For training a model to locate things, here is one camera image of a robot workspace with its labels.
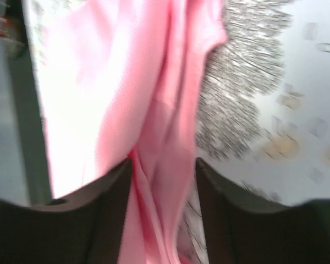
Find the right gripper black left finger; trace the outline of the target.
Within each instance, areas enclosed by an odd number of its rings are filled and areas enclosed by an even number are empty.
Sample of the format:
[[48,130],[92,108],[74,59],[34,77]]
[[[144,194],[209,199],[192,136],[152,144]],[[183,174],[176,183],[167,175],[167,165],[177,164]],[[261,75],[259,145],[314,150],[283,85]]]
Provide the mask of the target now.
[[0,263],[117,263],[132,162],[47,205],[0,200]]

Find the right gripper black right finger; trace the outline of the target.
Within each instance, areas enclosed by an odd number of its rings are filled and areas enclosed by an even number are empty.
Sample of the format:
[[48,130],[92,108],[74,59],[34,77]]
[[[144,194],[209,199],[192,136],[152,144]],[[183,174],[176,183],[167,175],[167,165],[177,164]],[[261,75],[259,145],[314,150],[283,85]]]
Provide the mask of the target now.
[[330,263],[330,199],[268,201],[195,165],[210,263]]

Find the pink t shirt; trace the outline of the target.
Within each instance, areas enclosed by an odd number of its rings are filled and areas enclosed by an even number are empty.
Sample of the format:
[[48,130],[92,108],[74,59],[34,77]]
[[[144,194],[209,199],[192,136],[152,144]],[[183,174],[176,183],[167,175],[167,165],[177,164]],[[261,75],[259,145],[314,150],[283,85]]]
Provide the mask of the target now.
[[120,263],[188,263],[177,234],[221,1],[86,1],[45,35],[41,102],[52,194],[133,161]]

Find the floral table cloth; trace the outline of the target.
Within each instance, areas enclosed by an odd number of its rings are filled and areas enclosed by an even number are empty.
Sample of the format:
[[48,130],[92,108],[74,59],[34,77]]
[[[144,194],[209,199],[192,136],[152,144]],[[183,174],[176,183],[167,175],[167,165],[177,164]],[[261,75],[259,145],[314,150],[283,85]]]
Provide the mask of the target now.
[[[45,35],[85,2],[24,3],[45,143]],[[198,158],[225,179],[284,206],[330,199],[330,1],[221,2],[226,40],[205,59],[193,188],[177,234],[178,253],[188,263],[210,263]]]

